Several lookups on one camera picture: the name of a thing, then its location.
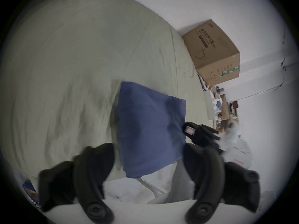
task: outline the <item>blue pillow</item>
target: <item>blue pillow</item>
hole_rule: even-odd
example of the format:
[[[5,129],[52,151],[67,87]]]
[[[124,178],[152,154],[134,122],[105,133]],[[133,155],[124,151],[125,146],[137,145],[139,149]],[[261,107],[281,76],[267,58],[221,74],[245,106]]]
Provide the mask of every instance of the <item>blue pillow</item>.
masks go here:
[[[182,157],[186,101],[122,82],[118,101],[119,143],[129,178],[154,173]]]

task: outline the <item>cardboard box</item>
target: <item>cardboard box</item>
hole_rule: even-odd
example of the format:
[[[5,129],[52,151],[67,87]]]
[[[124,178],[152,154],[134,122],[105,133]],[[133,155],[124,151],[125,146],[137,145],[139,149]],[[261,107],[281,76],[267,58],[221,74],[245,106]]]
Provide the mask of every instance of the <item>cardboard box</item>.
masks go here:
[[[240,52],[212,20],[183,35],[183,39],[197,72],[207,84],[239,77]]]
[[[230,110],[229,110],[229,106],[228,103],[226,101],[226,96],[225,95],[221,95],[222,98],[222,107],[221,107],[221,121],[223,120],[227,120],[230,117]]]

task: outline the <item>light green bedding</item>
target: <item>light green bedding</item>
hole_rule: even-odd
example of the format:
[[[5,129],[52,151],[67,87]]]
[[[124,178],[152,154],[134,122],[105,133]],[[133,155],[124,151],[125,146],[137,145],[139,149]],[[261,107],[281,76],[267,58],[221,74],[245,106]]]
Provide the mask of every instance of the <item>light green bedding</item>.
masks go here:
[[[134,0],[42,2],[20,21],[2,59],[2,154],[37,177],[85,146],[117,147],[121,81],[185,99],[186,121],[209,124],[184,41],[153,11]]]

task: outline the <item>label on controller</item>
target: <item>label on controller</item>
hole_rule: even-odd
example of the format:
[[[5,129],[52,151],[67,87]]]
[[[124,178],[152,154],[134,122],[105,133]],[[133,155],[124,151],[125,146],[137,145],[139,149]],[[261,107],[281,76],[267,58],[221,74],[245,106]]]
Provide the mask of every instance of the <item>label on controller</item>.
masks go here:
[[[195,134],[195,129],[187,126],[186,129],[185,129],[185,132],[188,133],[188,134],[194,135]]]

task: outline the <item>cable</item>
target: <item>cable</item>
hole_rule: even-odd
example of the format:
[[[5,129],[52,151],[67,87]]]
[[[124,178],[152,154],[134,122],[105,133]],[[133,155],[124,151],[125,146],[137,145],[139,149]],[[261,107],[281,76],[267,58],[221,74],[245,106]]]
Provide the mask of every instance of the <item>cable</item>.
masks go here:
[[[280,64],[280,71],[281,71],[281,75],[282,75],[283,81],[282,81],[282,83],[278,87],[275,88],[274,91],[276,91],[279,87],[281,87],[284,84],[284,75],[283,75],[282,69],[284,69],[284,71],[286,71],[286,68],[283,66],[283,63],[286,60],[286,54],[285,54],[284,49],[283,49],[285,36],[286,36],[286,25],[283,24],[282,50],[283,50],[283,54],[284,54],[284,59],[283,59],[282,63]]]

